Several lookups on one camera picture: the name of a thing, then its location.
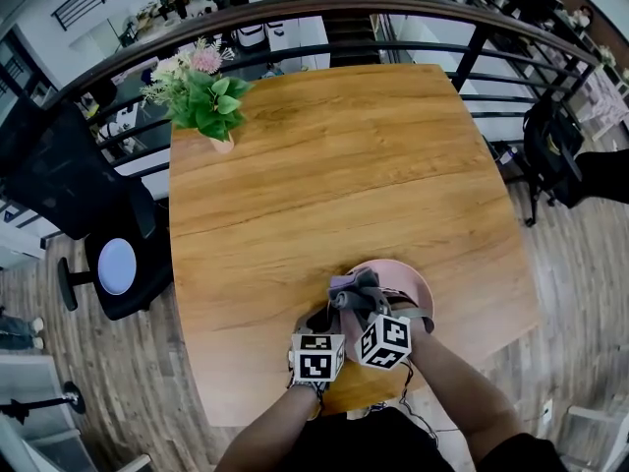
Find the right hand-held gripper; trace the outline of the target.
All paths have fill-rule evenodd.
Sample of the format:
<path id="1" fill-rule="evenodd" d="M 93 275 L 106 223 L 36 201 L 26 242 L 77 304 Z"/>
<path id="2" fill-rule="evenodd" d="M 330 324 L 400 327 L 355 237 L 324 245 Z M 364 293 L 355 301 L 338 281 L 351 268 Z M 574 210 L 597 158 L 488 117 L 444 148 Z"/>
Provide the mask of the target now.
<path id="1" fill-rule="evenodd" d="M 362 366 L 390 371 L 412 352 L 411 321 L 423 322 L 426 332 L 432 333 L 432 314 L 417 308 L 405 292 L 385 287 L 341 290 L 330 298 L 330 305 L 336 310 L 380 311 L 382 296 L 390 308 L 405 309 L 393 310 L 389 315 L 371 313 L 355 350 Z"/>

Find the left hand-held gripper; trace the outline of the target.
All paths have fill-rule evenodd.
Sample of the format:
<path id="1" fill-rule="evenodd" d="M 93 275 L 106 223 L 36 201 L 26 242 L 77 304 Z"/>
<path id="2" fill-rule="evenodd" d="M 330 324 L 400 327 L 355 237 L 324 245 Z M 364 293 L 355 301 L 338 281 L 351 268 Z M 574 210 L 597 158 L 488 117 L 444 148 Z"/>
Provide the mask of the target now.
<path id="1" fill-rule="evenodd" d="M 289 370 L 295 383 L 329 384 L 345 361 L 345 335 L 340 312 L 322 307 L 302 316 L 291 336 Z"/>

